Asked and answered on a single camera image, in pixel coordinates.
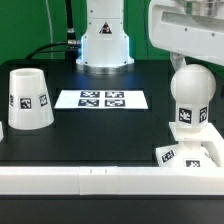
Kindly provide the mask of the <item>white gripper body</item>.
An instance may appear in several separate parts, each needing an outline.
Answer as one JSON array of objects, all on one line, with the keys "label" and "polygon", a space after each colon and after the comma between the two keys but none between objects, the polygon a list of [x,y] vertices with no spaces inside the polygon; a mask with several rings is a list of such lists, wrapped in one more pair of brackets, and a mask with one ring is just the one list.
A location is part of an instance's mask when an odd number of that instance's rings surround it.
[{"label": "white gripper body", "polygon": [[151,0],[154,47],[224,66],[224,0]]}]

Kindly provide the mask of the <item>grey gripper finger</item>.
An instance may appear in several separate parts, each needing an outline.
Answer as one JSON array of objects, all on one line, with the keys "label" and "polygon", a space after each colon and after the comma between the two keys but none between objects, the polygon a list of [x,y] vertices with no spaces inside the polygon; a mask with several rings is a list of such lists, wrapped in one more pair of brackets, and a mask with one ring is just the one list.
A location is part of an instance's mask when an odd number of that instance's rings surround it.
[{"label": "grey gripper finger", "polygon": [[187,65],[185,56],[179,53],[170,53],[170,61],[175,71],[178,71],[182,67]]}]

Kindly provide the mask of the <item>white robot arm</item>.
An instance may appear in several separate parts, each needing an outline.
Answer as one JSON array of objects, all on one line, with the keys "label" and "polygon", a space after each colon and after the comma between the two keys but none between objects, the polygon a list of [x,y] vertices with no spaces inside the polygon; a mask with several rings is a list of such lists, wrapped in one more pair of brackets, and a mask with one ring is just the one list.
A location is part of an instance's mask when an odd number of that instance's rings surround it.
[{"label": "white robot arm", "polygon": [[[124,32],[124,0],[86,0],[87,30],[81,38],[81,70],[113,74],[134,63]],[[173,68],[187,57],[224,66],[224,0],[151,0],[151,44],[170,53]]]}]

